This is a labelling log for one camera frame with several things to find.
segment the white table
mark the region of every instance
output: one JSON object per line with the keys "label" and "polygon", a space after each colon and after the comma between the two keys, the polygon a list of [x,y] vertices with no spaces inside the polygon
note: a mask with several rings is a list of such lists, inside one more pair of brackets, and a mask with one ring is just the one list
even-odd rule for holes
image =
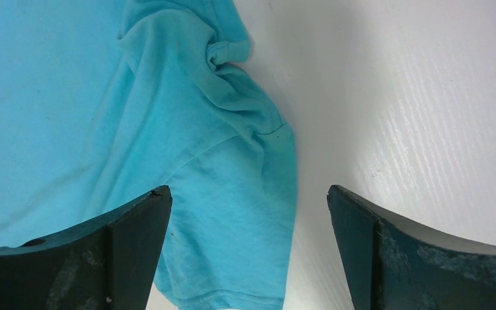
{"label": "white table", "polygon": [[[496,1],[236,0],[242,67],[297,137],[285,310],[352,309],[326,205],[341,184],[496,245]],[[174,309],[158,293],[148,309]]]}

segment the t-shirt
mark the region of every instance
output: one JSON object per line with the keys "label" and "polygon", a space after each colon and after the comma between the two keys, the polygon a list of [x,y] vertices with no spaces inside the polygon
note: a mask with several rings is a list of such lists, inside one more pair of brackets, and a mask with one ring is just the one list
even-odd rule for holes
{"label": "t-shirt", "polygon": [[250,48],[231,0],[0,1],[0,246],[167,184],[159,290],[281,309],[294,136],[230,64]]}

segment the white surface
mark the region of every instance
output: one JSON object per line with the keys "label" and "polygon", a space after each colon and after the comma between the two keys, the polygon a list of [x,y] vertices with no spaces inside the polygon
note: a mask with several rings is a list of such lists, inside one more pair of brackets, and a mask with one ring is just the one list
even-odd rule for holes
{"label": "white surface", "polygon": [[297,135],[286,310],[352,309],[331,184],[496,245],[496,1],[236,4],[254,40],[243,67]]}

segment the blue cotton fabric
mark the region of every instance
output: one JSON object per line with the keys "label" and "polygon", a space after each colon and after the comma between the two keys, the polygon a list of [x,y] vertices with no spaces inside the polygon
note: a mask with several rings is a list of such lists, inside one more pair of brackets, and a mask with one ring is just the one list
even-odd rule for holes
{"label": "blue cotton fabric", "polygon": [[0,1],[0,246],[168,184],[159,290],[180,309],[281,309],[294,137],[229,64],[249,51],[231,0]]}

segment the textured white surface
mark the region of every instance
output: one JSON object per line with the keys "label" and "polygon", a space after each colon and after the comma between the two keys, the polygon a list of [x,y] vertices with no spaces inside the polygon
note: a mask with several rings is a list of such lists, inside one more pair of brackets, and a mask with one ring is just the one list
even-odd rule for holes
{"label": "textured white surface", "polygon": [[236,4],[254,41],[243,68],[297,135],[286,310],[352,309],[331,184],[496,245],[496,1]]}

